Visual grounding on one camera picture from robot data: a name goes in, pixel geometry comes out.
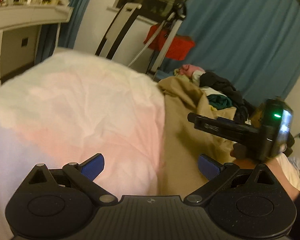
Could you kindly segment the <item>person's right hand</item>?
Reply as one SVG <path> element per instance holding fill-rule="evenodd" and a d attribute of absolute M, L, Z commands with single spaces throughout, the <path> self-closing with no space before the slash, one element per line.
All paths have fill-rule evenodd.
<path fill-rule="evenodd" d="M 235 158 L 233 163 L 242 169 L 254 169 L 256 165 L 261 164 L 255 160 L 248 158 L 246 151 L 247 149 L 245 146 L 235 143 L 233 145 L 233 150 L 230 152 L 230 156 Z"/>

